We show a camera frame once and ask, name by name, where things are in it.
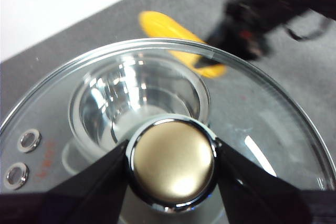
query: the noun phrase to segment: glass lid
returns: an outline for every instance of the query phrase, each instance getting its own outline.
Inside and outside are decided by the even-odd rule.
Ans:
[[[195,67],[204,57],[216,65]],[[44,192],[104,156],[153,116],[207,125],[268,173],[300,189],[334,189],[318,131],[284,90],[253,65],[205,44],[137,39],[66,63],[33,87],[1,127],[1,194]],[[216,187],[197,210],[150,208],[130,188],[119,223],[227,223]]]

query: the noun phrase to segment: chrome ring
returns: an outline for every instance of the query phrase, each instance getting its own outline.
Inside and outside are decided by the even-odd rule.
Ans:
[[[17,148],[23,153],[31,152],[35,150],[40,143],[40,140],[40,132],[37,129],[30,129],[20,136],[19,141],[17,142]]]
[[[198,203],[200,203],[201,201],[203,201],[208,193],[210,193],[210,191],[212,191],[212,189],[214,188],[214,177],[215,177],[215,164],[216,161],[214,162],[214,167],[212,170],[212,174],[211,174],[211,178],[209,179],[208,184],[205,186],[205,189],[199,194],[197,195],[194,199],[190,200],[189,202],[184,202],[182,204],[166,204],[165,202],[158,202],[155,199],[152,199],[149,195],[147,194],[142,194],[142,190],[139,189],[140,185],[139,182],[137,181],[136,177],[135,177],[135,170],[134,170],[134,152],[135,152],[135,147],[137,145],[137,143],[140,141],[141,136],[151,127],[156,126],[158,124],[161,123],[165,123],[165,122],[184,122],[187,123],[189,125],[192,125],[196,128],[198,128],[208,139],[209,144],[211,146],[212,152],[213,152],[213,156],[216,159],[217,154],[216,154],[216,135],[215,133],[213,133],[206,125],[204,125],[203,123],[190,118],[188,116],[184,116],[184,115],[178,115],[178,114],[165,114],[162,116],[157,116],[149,121],[147,121],[146,123],[144,123],[141,127],[139,127],[135,133],[132,135],[132,137],[130,138],[130,141],[127,145],[126,148],[126,157],[128,159],[128,168],[129,168],[129,173],[130,173],[130,177],[131,177],[131,187],[134,190],[134,192],[138,195],[140,198],[142,198],[142,200],[144,200],[147,204],[149,204],[152,208],[159,210],[159,211],[163,211],[163,212],[167,212],[167,213],[172,213],[172,212],[181,212],[181,211],[188,211],[190,209],[193,209],[193,207],[195,205],[197,205]]]
[[[4,185],[7,189],[17,190],[22,187],[28,179],[29,169],[21,162],[11,165],[5,173]]]

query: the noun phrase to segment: gray carpet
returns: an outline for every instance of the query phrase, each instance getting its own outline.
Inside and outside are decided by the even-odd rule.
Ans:
[[[1,64],[1,119],[28,89],[66,61],[116,41],[145,37],[142,10],[173,17],[205,38],[219,20],[224,0],[123,0]],[[310,13],[293,24],[304,33],[317,24]],[[279,28],[270,34],[274,51],[252,62],[277,80],[307,112],[336,157],[336,29],[311,42],[296,42]]]

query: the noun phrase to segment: metal eyelet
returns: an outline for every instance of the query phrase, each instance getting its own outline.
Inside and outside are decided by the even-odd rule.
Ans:
[[[41,134],[36,129],[30,129],[23,133],[17,143],[17,148],[23,153],[33,151],[41,140]]]
[[[16,190],[22,187],[28,179],[29,169],[21,162],[11,165],[5,173],[4,185],[7,189]]]

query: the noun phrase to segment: gold knob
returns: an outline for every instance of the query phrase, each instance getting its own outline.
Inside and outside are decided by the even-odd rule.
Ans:
[[[136,179],[148,194],[164,202],[193,200],[208,185],[213,169],[208,138],[185,122],[155,125],[135,146]]]

